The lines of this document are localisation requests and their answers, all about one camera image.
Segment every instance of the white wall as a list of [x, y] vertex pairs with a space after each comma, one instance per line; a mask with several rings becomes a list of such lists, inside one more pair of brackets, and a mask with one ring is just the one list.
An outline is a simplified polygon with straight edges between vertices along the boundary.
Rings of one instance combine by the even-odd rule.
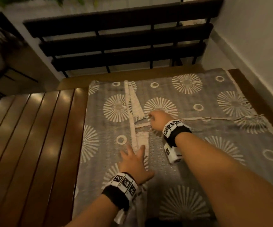
[[273, 95], [273, 0], [225, 0], [214, 25], [222, 41]]

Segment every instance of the wristband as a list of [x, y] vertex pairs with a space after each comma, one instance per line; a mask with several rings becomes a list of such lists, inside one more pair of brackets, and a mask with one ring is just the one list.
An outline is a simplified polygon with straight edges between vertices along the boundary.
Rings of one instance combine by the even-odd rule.
[[113, 204], [120, 210], [128, 211], [129, 202], [135, 197], [138, 188], [133, 177], [126, 173], [117, 173], [103, 190]]
[[176, 147], [175, 144], [175, 137], [182, 132], [189, 132], [192, 133], [191, 127], [185, 125], [180, 120], [171, 120], [169, 121], [163, 129], [163, 134], [165, 136], [166, 142], [169, 144], [170, 147]]

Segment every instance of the hand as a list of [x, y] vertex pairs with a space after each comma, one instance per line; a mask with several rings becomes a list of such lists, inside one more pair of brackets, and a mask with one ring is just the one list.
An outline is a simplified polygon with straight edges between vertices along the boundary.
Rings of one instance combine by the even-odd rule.
[[145, 146], [142, 145], [136, 154], [134, 154], [132, 147], [127, 144], [127, 153], [121, 151], [123, 161], [119, 163], [119, 171], [129, 173], [137, 183], [141, 185], [154, 177], [154, 171], [146, 171], [144, 168], [144, 154]]
[[151, 118], [151, 127], [157, 131], [163, 131], [164, 126], [169, 121], [174, 120], [171, 115], [162, 110], [151, 111], [149, 117]]

